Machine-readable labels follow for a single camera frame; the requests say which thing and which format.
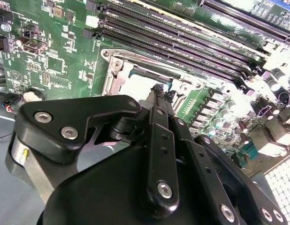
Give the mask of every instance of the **blue surface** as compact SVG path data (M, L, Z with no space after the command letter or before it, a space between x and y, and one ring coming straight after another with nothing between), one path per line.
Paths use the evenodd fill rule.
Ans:
M276 5L284 8L284 9L286 9L288 11L290 11L290 5L285 3L285 2L283 2L283 1L281 1L281 0L270 0L270 2L272 2L272 3L276 4Z

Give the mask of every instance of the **black plastic bracket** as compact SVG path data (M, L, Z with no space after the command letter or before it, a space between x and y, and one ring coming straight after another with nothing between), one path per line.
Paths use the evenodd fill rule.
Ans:
M208 224L240 224L224 187L208 157L206 150L193 141L188 126L178 117L172 117L172 128L176 137L176 149L190 167L194 183L202 187L200 193L206 202L205 212L210 215Z
M52 120L38 122L36 113L46 112ZM88 128L109 123L120 117L136 117L141 106L129 96L64 99L24 104L15 122L17 137L27 147L37 150L56 163L74 162L84 147ZM61 135L64 127L75 128L78 137Z
M148 136L141 202L150 215L166 218L177 209L179 193L174 136L161 107L151 108Z
M236 207L247 224L287 224L281 210L227 157L212 139L200 135L195 138L195 142L203 146L221 173L231 181L230 188L238 198Z

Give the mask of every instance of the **motherboard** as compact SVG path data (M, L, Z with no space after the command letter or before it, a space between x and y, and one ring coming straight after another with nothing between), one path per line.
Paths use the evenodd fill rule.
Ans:
M0 0L0 51L11 93L139 101L158 83L239 164L289 149L290 0Z

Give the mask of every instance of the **surface mount component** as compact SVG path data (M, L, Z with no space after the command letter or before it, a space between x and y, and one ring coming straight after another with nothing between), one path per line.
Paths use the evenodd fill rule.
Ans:
M269 120L266 127L270 130L271 136L274 140L286 146L290 145L290 127L283 125L277 119Z
M263 126L257 125L249 132L249 135L259 153L271 157L284 155L285 148L277 144Z

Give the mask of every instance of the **capacitor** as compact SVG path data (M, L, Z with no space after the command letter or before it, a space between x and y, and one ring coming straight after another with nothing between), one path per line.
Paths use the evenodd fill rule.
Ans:
M271 109L273 115L278 115L280 113L280 110L277 108L277 106L274 103L270 103Z
M240 129L242 130L243 133L247 133L248 132L248 128L246 126L246 124L243 121L239 121L238 122Z
M221 128L221 127L223 127L223 122L222 122L221 118L215 118L215 119L214 119L214 123L215 123L215 127L216 127L216 128Z
M17 39L16 41L15 41L15 44L17 45L17 46L19 46L19 47L22 47L22 45L25 43L25 42L27 42L27 38L23 38L23 37L21 37L21 38L19 38L19 39Z
M237 110L237 105L234 101L228 102L228 107L231 112L235 112Z
M207 133L210 136L214 136L216 134L216 131L215 131L215 128L214 127L208 127L206 130L207 130Z
M288 83L289 78L282 71L278 71L274 76L278 80L279 83L282 83L282 84Z
M271 91L277 91L281 88L281 85L276 80L270 80L268 81L268 86Z
M242 133L241 135L241 140L244 144L248 144L249 143L249 139L248 137L246 136L246 134Z
M266 112L264 116L267 118L267 120L272 120L274 117L270 110Z
M229 120L230 119L230 113L227 109L223 109L221 111L221 115L225 120Z

